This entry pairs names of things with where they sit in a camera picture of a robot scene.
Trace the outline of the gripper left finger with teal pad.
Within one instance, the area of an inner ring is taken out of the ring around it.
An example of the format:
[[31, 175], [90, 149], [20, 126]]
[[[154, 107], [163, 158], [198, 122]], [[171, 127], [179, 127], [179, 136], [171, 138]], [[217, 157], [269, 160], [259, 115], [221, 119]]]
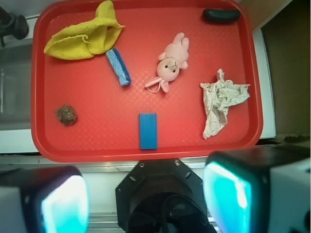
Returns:
[[0, 174], [2, 233], [85, 233], [89, 211], [88, 184], [74, 166]]

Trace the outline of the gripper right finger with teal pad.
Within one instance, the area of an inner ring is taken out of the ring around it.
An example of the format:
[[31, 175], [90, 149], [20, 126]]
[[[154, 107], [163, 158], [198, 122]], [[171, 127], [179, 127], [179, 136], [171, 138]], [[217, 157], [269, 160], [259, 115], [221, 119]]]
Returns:
[[299, 146], [258, 146], [213, 152], [203, 191], [223, 233], [308, 233], [311, 152]]

